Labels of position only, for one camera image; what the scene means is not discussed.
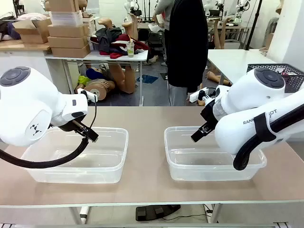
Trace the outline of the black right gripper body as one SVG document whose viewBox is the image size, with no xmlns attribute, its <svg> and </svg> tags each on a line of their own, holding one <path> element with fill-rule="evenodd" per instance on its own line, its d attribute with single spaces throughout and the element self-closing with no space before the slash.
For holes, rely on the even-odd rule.
<svg viewBox="0 0 304 228">
<path fill-rule="evenodd" d="M 204 129 L 204 130 L 214 130 L 216 127 L 216 124 L 218 123 L 218 121 L 215 118 L 214 113 L 213 113 L 214 103 L 215 103 L 214 101 L 211 101 L 208 104 L 206 104 L 204 109 L 200 113 L 200 115 L 206 121 L 202 125 L 202 129 Z"/>
</svg>

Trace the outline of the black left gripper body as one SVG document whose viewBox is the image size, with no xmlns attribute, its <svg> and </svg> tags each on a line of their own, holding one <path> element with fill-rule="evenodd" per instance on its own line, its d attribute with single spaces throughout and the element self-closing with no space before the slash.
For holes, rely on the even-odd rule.
<svg viewBox="0 0 304 228">
<path fill-rule="evenodd" d="M 81 123 L 80 119 L 74 119 L 72 121 L 69 121 L 68 123 L 59 126 L 59 129 L 65 132 L 71 132 L 74 131 L 81 136 L 87 136 L 86 127 Z"/>
</svg>

